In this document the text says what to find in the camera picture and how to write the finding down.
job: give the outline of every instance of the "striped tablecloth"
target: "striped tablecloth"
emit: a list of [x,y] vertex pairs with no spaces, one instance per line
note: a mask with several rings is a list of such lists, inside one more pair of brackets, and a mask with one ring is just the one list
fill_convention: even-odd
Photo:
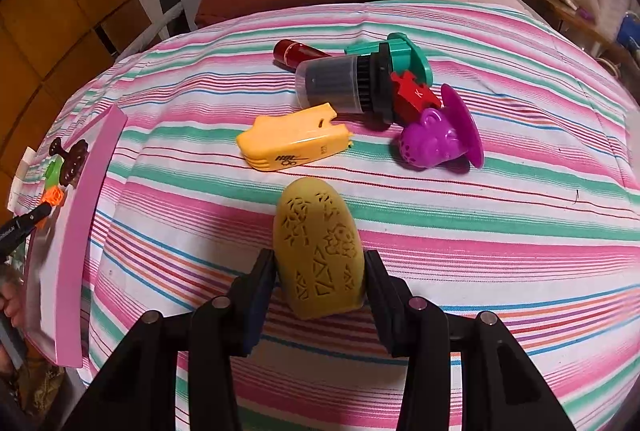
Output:
[[[348,122],[354,145],[277,173],[235,138],[260,114],[296,110],[271,50],[292,38],[334,54],[404,32],[476,119],[482,170],[398,165],[399,134]],[[34,205],[54,136],[106,108],[129,116],[95,213],[84,266],[88,382],[147,309],[193,310],[247,272],[281,191],[303,175],[344,197],[367,248],[416,295],[452,313],[500,315],[581,430],[599,429],[640,371],[640,192],[628,163],[635,107],[596,62],[505,8],[381,2],[260,13],[178,36],[117,64],[66,104],[28,175]],[[262,340],[233,373],[246,429],[394,428],[406,362],[379,344],[370,311],[296,320],[274,293]],[[453,428],[461,422],[453,356]],[[186,360],[177,427],[188,429]]]

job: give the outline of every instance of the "clear plastic container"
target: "clear plastic container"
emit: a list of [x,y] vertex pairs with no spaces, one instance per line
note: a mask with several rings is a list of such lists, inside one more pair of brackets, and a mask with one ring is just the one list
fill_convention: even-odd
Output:
[[356,80],[358,56],[303,61],[296,69],[296,95],[300,107],[328,102],[338,113],[362,113]]

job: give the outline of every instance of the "pink tray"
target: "pink tray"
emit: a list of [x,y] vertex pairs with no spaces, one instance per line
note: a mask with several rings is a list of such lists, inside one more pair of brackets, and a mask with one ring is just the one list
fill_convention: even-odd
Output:
[[82,268],[98,194],[127,116],[111,107],[63,143],[84,138],[89,154],[46,226],[31,235],[24,268],[25,335],[59,366],[82,367],[80,301]]

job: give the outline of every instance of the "yellow toy car body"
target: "yellow toy car body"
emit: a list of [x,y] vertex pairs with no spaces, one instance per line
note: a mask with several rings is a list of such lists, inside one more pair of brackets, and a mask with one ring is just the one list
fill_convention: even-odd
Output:
[[259,116],[236,137],[242,156],[258,171],[277,171],[325,158],[351,146],[351,133],[329,103],[283,116]]

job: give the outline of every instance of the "teal toy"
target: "teal toy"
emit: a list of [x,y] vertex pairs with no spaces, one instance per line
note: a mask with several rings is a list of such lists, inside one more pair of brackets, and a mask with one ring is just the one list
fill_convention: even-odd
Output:
[[44,190],[48,191],[50,188],[57,186],[60,181],[60,170],[62,169],[62,164],[64,160],[60,158],[58,155],[55,155],[49,165],[47,166],[46,171],[44,172]]
[[[426,84],[431,88],[433,84],[433,72],[427,62],[427,58],[418,46],[414,45],[411,39],[400,32],[393,32],[386,37],[391,51],[391,61],[394,72],[402,75],[409,70],[416,77],[417,84]],[[357,43],[344,49],[347,55],[367,55],[379,50],[379,41],[372,43]]]

